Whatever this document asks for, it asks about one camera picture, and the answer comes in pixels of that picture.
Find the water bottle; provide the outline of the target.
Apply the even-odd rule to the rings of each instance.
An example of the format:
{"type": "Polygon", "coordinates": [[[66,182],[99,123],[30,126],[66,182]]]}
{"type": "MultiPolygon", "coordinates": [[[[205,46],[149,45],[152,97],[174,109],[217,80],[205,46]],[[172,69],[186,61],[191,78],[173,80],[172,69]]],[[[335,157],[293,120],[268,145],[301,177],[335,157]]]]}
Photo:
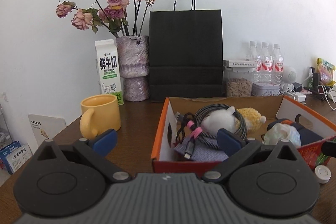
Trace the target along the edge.
{"type": "Polygon", "coordinates": [[[253,81],[257,83],[260,81],[261,76],[261,55],[257,47],[257,42],[254,41],[249,42],[249,52],[247,55],[247,60],[254,61],[256,64],[253,81]]]}
{"type": "Polygon", "coordinates": [[[272,80],[273,56],[269,51],[269,43],[262,42],[261,44],[261,72],[260,82],[270,83],[272,80]]]}
{"type": "Polygon", "coordinates": [[[273,70],[272,70],[272,82],[280,84],[283,77],[284,70],[284,56],[281,53],[280,46],[276,43],[273,45],[273,70]]]}

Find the white cat plush toy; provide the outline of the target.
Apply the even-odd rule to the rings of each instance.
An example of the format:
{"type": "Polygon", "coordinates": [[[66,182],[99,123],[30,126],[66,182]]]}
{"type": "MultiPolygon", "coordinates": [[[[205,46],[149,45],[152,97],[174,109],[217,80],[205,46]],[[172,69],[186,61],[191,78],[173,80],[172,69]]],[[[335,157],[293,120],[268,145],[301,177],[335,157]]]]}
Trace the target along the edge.
{"type": "Polygon", "coordinates": [[[235,108],[230,106],[228,109],[215,110],[211,112],[201,123],[204,132],[216,136],[220,129],[226,129],[230,133],[236,131],[235,127],[235,108]]]}

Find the black power adapter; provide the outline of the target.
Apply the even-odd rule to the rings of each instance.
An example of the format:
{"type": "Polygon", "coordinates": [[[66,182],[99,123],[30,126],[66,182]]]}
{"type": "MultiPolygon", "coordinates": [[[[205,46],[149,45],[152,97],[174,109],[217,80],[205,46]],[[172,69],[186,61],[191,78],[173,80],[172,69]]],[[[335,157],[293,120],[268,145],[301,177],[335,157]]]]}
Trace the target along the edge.
{"type": "Polygon", "coordinates": [[[294,82],[293,83],[293,91],[294,92],[301,92],[303,90],[303,86],[300,83],[294,82]]]}

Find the decorated metal tin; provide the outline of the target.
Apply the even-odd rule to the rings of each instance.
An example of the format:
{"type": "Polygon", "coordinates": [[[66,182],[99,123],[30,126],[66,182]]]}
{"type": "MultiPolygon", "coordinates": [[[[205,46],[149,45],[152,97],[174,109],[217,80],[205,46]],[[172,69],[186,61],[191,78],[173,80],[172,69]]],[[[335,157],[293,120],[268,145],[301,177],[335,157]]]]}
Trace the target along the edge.
{"type": "Polygon", "coordinates": [[[280,92],[280,85],[274,83],[253,83],[253,96],[278,96],[280,92]]]}

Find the yellow ceramic mug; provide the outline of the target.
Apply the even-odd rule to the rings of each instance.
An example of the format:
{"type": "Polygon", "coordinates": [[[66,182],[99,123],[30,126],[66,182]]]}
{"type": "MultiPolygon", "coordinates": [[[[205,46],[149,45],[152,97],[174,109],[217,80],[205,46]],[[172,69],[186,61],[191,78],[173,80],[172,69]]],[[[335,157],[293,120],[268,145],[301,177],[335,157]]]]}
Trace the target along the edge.
{"type": "Polygon", "coordinates": [[[89,140],[109,129],[121,128],[120,109],[113,94],[100,94],[81,101],[80,132],[89,140]]]}

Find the left water bottle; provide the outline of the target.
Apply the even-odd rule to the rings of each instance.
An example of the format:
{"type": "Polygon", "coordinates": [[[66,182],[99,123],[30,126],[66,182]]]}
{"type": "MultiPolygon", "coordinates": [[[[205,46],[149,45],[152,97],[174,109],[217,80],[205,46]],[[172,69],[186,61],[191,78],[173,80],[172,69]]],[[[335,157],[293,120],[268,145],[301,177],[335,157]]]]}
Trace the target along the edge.
{"type": "Polygon", "coordinates": [[[254,61],[256,64],[253,81],[257,83],[260,81],[261,76],[261,55],[257,47],[257,42],[254,41],[249,42],[249,52],[247,55],[247,60],[254,61]]]}

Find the black paper shopping bag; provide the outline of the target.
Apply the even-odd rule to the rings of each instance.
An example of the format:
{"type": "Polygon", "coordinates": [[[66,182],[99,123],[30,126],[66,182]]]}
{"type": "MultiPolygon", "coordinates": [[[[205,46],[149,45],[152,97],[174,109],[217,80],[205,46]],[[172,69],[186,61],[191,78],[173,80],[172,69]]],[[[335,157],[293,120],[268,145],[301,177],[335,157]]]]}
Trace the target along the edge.
{"type": "Polygon", "coordinates": [[[149,22],[149,88],[153,102],[167,97],[222,96],[220,10],[155,11],[149,22]]]}

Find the yellow knitted plush toy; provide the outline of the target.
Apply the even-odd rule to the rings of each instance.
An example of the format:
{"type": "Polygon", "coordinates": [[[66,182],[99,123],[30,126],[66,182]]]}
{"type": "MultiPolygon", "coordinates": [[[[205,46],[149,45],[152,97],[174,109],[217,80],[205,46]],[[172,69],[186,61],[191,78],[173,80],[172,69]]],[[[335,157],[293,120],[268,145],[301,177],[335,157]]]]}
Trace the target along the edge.
{"type": "Polygon", "coordinates": [[[256,133],[266,122],[266,117],[261,115],[254,108],[245,107],[237,109],[237,111],[243,116],[245,120],[248,135],[256,133]]]}

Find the white robot figurine speaker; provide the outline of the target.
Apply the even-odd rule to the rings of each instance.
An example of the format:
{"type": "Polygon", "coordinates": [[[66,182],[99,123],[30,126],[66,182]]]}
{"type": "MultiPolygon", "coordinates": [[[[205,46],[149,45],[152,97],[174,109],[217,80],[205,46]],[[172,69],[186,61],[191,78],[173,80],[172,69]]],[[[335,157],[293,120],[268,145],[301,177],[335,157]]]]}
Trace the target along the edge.
{"type": "Polygon", "coordinates": [[[291,66],[284,66],[281,79],[280,89],[282,92],[294,91],[294,83],[296,81],[296,70],[291,66]]]}

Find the white round plastic piece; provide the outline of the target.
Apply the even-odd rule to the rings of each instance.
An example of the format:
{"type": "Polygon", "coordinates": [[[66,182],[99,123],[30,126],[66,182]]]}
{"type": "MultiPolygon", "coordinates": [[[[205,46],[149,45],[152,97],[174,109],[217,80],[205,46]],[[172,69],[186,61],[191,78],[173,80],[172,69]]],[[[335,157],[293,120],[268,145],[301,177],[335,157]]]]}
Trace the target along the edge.
{"type": "Polygon", "coordinates": [[[326,184],[331,179],[331,171],[325,165],[318,165],[314,169],[314,173],[320,184],[326,184]]]}

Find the clear jar of seeds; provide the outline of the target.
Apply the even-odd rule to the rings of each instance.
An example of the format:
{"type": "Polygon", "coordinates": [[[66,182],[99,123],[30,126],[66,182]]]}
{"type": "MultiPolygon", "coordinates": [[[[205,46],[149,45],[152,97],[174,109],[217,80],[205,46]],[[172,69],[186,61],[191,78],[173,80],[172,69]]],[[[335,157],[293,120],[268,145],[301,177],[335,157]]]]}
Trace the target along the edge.
{"type": "Polygon", "coordinates": [[[252,93],[254,68],[226,68],[224,87],[227,97],[249,97],[252,93]]]}

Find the white charger block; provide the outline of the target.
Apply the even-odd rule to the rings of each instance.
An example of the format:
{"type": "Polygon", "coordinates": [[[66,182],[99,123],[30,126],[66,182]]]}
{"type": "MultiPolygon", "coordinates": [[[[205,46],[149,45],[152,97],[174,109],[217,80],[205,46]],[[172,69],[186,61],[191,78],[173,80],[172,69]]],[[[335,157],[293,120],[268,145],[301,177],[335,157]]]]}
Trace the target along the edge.
{"type": "Polygon", "coordinates": [[[306,101],[306,95],[300,92],[293,92],[291,93],[292,98],[299,102],[299,103],[305,103],[306,101]]]}

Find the white paper leaflet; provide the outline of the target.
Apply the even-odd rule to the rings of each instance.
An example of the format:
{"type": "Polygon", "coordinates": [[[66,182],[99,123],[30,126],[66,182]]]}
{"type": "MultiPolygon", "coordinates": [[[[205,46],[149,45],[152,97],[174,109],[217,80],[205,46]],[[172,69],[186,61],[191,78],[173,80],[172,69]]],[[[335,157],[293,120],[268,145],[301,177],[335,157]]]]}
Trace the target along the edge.
{"type": "Polygon", "coordinates": [[[29,114],[28,118],[38,146],[47,139],[53,139],[67,126],[63,118],[35,114],[29,114]]]}

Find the dried pink rose bouquet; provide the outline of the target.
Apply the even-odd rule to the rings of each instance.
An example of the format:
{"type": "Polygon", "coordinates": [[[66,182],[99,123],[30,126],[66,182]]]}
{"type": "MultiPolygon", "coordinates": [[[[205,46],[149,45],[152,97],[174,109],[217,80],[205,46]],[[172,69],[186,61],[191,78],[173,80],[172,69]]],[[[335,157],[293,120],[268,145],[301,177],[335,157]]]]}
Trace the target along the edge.
{"type": "Polygon", "coordinates": [[[59,2],[56,7],[58,18],[65,18],[71,12],[74,16],[72,26],[78,30],[91,29],[97,32],[99,27],[105,27],[115,38],[122,36],[141,36],[143,24],[149,7],[156,0],[106,0],[103,7],[98,0],[94,0],[96,8],[80,8],[75,2],[59,2]]]}

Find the blue white booklet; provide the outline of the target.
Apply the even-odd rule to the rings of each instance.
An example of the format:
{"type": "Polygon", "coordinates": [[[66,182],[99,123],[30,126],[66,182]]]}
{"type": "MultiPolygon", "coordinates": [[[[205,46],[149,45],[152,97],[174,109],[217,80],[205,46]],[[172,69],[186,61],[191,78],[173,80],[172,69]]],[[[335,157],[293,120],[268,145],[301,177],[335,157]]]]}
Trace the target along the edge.
{"type": "Polygon", "coordinates": [[[1,148],[1,163],[9,174],[15,173],[31,157],[32,152],[28,144],[21,145],[14,141],[1,148]]]}

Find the colourful snack packet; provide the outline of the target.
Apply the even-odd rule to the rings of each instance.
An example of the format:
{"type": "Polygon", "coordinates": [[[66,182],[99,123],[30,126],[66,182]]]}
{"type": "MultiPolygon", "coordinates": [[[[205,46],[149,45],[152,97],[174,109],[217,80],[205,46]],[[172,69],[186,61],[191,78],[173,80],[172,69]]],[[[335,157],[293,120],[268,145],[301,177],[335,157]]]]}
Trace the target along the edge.
{"type": "Polygon", "coordinates": [[[334,71],[335,65],[322,58],[317,58],[317,73],[324,85],[333,86],[335,84],[334,71]]]}

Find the white flat box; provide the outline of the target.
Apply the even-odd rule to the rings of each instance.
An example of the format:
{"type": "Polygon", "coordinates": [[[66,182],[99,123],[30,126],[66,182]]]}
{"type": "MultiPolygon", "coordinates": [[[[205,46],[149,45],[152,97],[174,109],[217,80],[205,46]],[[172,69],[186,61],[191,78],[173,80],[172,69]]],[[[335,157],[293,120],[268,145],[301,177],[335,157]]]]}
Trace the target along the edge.
{"type": "Polygon", "coordinates": [[[223,60],[223,66],[228,68],[257,68],[256,61],[250,60],[223,60]]]}

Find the middle water bottle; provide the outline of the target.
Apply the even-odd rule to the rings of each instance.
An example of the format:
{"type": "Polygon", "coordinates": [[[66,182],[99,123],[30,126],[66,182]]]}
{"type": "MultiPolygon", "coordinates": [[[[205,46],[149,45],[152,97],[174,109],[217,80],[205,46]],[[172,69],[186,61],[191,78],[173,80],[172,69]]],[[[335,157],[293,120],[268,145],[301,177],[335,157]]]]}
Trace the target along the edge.
{"type": "Polygon", "coordinates": [[[272,80],[273,56],[269,51],[269,43],[262,42],[261,44],[261,72],[260,82],[270,83],[272,80]]]}

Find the translucent plastic bag bundle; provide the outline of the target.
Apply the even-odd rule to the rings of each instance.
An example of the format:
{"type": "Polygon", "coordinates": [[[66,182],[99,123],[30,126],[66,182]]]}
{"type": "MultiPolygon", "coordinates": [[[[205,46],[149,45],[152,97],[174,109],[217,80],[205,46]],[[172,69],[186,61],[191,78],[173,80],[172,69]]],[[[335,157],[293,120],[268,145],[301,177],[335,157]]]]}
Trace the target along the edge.
{"type": "Polygon", "coordinates": [[[296,147],[301,146],[301,137],[297,129],[288,124],[275,124],[265,135],[263,143],[265,145],[276,145],[281,140],[291,141],[296,147]]]}

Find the right water bottle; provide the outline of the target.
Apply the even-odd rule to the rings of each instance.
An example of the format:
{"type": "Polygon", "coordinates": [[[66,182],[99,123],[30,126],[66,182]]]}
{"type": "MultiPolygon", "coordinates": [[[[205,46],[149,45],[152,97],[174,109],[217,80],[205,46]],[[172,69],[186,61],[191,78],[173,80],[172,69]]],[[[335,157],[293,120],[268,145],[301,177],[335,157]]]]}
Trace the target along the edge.
{"type": "Polygon", "coordinates": [[[273,45],[273,70],[272,70],[272,82],[280,84],[283,77],[284,70],[284,56],[281,53],[280,46],[276,43],[273,45]]]}

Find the small green bottle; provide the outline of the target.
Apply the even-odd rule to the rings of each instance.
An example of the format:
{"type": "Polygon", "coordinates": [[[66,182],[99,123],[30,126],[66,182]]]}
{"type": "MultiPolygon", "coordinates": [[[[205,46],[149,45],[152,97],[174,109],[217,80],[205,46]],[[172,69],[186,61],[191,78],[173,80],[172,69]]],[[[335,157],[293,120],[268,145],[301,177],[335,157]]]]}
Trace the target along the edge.
{"type": "Polygon", "coordinates": [[[309,77],[307,79],[307,87],[311,90],[314,88],[314,71],[315,69],[313,67],[309,68],[309,77]]]}

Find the white green milk carton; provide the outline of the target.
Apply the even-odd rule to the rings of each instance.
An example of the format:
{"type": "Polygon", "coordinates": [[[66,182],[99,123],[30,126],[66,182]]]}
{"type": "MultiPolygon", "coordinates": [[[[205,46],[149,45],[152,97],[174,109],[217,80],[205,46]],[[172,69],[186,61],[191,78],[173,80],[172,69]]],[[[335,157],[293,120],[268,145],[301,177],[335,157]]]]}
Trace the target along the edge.
{"type": "Polygon", "coordinates": [[[113,39],[95,41],[96,68],[101,94],[113,94],[123,105],[121,75],[117,47],[113,39]]]}

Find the purple textured vase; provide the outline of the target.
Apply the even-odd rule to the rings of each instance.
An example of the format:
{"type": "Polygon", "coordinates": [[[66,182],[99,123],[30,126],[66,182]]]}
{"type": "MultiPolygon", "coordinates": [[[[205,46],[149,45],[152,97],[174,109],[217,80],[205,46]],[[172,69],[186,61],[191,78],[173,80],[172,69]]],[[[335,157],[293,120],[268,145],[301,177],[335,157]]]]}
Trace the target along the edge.
{"type": "Polygon", "coordinates": [[[149,98],[149,37],[123,36],[116,39],[123,98],[141,102],[149,98]]]}

